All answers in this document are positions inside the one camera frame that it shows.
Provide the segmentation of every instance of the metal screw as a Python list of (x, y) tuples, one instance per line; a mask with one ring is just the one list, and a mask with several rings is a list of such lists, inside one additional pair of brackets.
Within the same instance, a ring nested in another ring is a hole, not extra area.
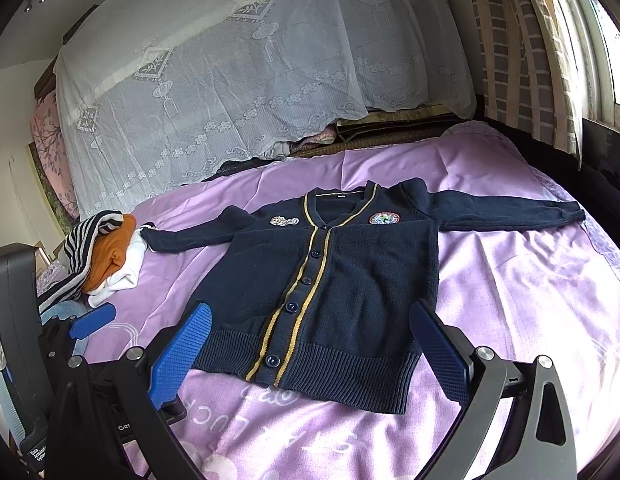
[(139, 346), (133, 346), (127, 352), (125, 352), (125, 357), (127, 357), (130, 361), (137, 361), (143, 355), (143, 349)]
[(78, 368), (82, 362), (83, 357), (81, 357), (80, 355), (75, 355), (74, 357), (70, 357), (70, 360), (68, 361), (68, 366), (70, 368)]
[(547, 355), (539, 355), (539, 364), (543, 368), (552, 368), (552, 360)]
[(492, 348), (488, 348), (487, 346), (479, 346), (479, 348), (476, 349), (476, 354), (484, 361), (492, 361), (494, 359)]

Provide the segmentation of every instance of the bed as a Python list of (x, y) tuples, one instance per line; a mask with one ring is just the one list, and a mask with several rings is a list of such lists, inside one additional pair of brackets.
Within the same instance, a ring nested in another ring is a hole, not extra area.
[(83, 217), (369, 110), (476, 108), (446, 0), (106, 0), (54, 71)]
[[(230, 204), (252, 211), (314, 187), (347, 190), (367, 180), (387, 187), (415, 176), (430, 191), (571, 200), (527, 165), (506, 137), (471, 121), (435, 139), (289, 159), (192, 184), (143, 202), (133, 213), (139, 222), (179, 230), (215, 218)], [(176, 323), (224, 250), (148, 252), (138, 286), (110, 298), (116, 319), (91, 336), (88, 361), (145, 346)], [(620, 429), (620, 251), (586, 215), (580, 224), (543, 232), (440, 233), (439, 262), (437, 313), (443, 322), (508, 359), (552, 357), (583, 468)], [(180, 395), (188, 414), (172, 430), (201, 471), (219, 480), (412, 479), (458, 411), (424, 359), (405, 415), (363, 412), (196, 370)], [(468, 478), (485, 471), (507, 407), (500, 405)], [(127, 451), (143, 475), (147, 466), (138, 448), (131, 443)]]

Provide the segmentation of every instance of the white lace cover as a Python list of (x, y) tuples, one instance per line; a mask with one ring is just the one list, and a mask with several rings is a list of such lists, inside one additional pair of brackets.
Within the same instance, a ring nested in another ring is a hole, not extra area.
[(82, 216), (286, 155), (369, 107), (475, 107), (445, 0), (107, 0), (56, 76)]

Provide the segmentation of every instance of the school emblem patch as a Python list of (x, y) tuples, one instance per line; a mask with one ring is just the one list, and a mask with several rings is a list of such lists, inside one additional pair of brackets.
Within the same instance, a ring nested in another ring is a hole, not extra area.
[(371, 224), (396, 224), (401, 217), (397, 213), (383, 211), (382, 213), (373, 214), (370, 217)]
[(298, 218), (285, 218), (284, 216), (275, 216), (270, 220), (270, 224), (279, 226), (297, 225), (298, 223)]

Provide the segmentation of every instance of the gold stripe trim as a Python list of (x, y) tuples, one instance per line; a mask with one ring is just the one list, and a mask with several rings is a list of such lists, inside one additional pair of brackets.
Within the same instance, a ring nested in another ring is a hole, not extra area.
[(330, 240), (330, 231), (328, 231), (328, 233), (326, 234), (325, 241), (323, 243), (323, 259), (321, 261), (321, 267), (319, 268), (319, 273), (314, 282), (314, 286), (312, 287), (312, 290), (310, 291), (308, 297), (305, 298), (305, 301), (303, 302), (303, 306), (301, 307), (301, 312), (299, 313), (299, 316), (296, 318), (295, 326), (292, 329), (292, 337), (290, 338), (290, 346), (287, 348), (287, 353), (285, 354), (283, 365), (281, 366), (281, 369), (279, 370), (279, 373), (277, 374), (277, 378), (274, 381), (274, 386), (279, 386), (279, 381), (281, 380), (281, 377), (285, 373), (285, 369), (287, 368), (287, 365), (290, 362), (290, 358), (292, 357), (292, 354), (295, 351), (296, 337), (298, 335), (299, 327), (301, 326), (303, 316), (305, 315), (305, 311), (308, 309), (308, 306), (310, 302), (312, 301), (312, 298), (314, 297), (314, 293), (316, 292), (316, 289), (318, 288), (319, 283), (321, 282), (321, 276), (323, 275), (323, 271), (325, 269), (325, 263), (328, 260), (329, 240)]
[[(294, 284), (292, 285), (290, 290), (285, 295), (285, 298), (283, 299), (283, 304), (285, 304), (285, 302), (287, 301), (287, 298), (290, 296), (290, 294), (292, 294), (293, 290), (295, 290), (296, 284), (299, 282), (299, 280), (301, 279), (301, 276), (303, 275), (303, 272), (305, 271), (305, 266), (308, 263), (308, 258), (310, 256), (310, 252), (312, 251), (312, 243), (314, 243), (314, 235), (319, 230), (319, 228), (316, 225), (314, 225), (314, 222), (312, 222), (312, 219), (310, 218), (310, 215), (308, 213), (307, 202), (308, 202), (308, 196), (306, 194), (305, 195), (305, 199), (303, 201), (303, 209), (304, 209), (304, 213), (305, 213), (305, 217), (307, 218), (307, 221), (311, 225), (314, 226), (314, 229), (312, 230), (312, 235), (310, 236), (310, 245), (308, 246), (308, 253), (307, 253), (306, 257), (305, 257), (305, 261), (303, 262), (303, 265), (299, 269), (299, 273), (296, 275), (296, 280), (295, 280)], [(245, 376), (245, 380), (246, 381), (249, 381), (251, 378), (254, 377), (254, 374), (257, 372), (257, 370), (261, 366), (261, 363), (263, 362), (263, 358), (264, 358), (264, 356), (265, 356), (265, 354), (267, 352), (267, 345), (269, 344), (270, 336), (272, 336), (272, 330), (274, 330), (274, 325), (277, 322), (277, 318), (279, 317), (279, 314), (281, 314), (281, 309), (282, 308), (283, 308), (282, 306), (279, 306), (279, 308), (277, 308), (275, 310), (274, 314), (272, 315), (272, 318), (270, 319), (269, 323), (267, 324), (267, 330), (266, 330), (266, 333), (263, 336), (263, 341), (261, 342), (261, 349), (259, 350), (259, 357), (257, 357), (257, 360), (254, 363), (254, 366), (252, 367), (252, 369)]]
[[(375, 189), (373, 189), (373, 191), (372, 191), (372, 196), (370, 197), (370, 199), (367, 202), (365, 202), (365, 205), (359, 211), (357, 211), (353, 215), (349, 216), (349, 218), (347, 218), (343, 223), (339, 224), (337, 227), (344, 226), (350, 220), (352, 220), (353, 218), (356, 218), (360, 213), (362, 213), (363, 210), (366, 207), (368, 207), (370, 205), (370, 203), (375, 199), (376, 188), (377, 187), (378, 187), (378, 184), (375, 184)], [(295, 351), (295, 346), (296, 346), (296, 337), (298, 335), (299, 327), (301, 326), (301, 322), (303, 320), (303, 316), (305, 315), (305, 311), (308, 309), (308, 306), (309, 306), (310, 302), (312, 301), (312, 298), (314, 297), (314, 293), (316, 292), (316, 289), (318, 288), (319, 283), (321, 282), (321, 277), (323, 276), (323, 270), (325, 269), (325, 263), (328, 261), (328, 241), (330, 240), (330, 232), (331, 231), (328, 231), (328, 233), (327, 233), (327, 235), (325, 237), (325, 241), (323, 243), (323, 259), (321, 261), (321, 267), (319, 268), (319, 273), (318, 273), (318, 275), (316, 277), (316, 280), (314, 282), (314, 286), (312, 287), (312, 290), (310, 291), (308, 297), (305, 298), (305, 301), (303, 302), (303, 306), (301, 307), (301, 312), (299, 313), (299, 317), (296, 318), (295, 326), (292, 329), (292, 337), (290, 338), (290, 345), (287, 348), (287, 353), (285, 354), (285, 359), (283, 360), (283, 365), (282, 365), (281, 369), (279, 370), (279, 373), (277, 374), (277, 378), (274, 381), (274, 386), (279, 386), (279, 382), (281, 380), (281, 377), (285, 373), (285, 369), (287, 368), (287, 365), (290, 362), (290, 359), (292, 358), (292, 354)]]
[(311, 226), (313, 227), (318, 227), (317, 224), (315, 224), (312, 221), (312, 218), (310, 216), (310, 213), (308, 211), (308, 194), (306, 193), (305, 196), (303, 197), (303, 212), (305, 213), (305, 218), (306, 220), (310, 223)]

